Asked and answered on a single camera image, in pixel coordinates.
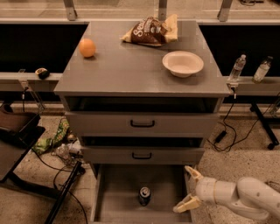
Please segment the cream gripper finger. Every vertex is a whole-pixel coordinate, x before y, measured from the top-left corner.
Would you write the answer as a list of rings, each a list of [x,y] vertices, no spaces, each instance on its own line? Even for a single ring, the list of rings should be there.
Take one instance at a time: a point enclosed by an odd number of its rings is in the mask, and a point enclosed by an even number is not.
[[[203,179],[204,176],[197,170],[193,169],[191,166],[186,165],[185,170],[191,175],[191,177],[198,182],[199,180]]]
[[[183,213],[188,210],[198,208],[201,204],[200,199],[197,196],[192,196],[190,193],[185,196],[174,208],[174,213]]]

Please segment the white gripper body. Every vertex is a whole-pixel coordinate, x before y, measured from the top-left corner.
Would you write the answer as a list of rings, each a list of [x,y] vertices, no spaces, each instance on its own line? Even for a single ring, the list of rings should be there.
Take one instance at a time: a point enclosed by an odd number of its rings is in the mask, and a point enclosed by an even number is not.
[[[204,177],[197,181],[195,192],[202,202],[215,204],[215,178]]]

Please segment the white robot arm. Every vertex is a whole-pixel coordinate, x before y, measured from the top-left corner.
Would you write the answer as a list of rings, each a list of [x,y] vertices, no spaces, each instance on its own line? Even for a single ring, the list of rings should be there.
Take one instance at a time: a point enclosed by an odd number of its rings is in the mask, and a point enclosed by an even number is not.
[[[202,203],[224,206],[242,217],[264,221],[271,214],[280,218],[280,193],[257,178],[242,177],[236,183],[203,176],[191,166],[185,166],[194,179],[195,196],[190,193],[174,208],[183,213]]]

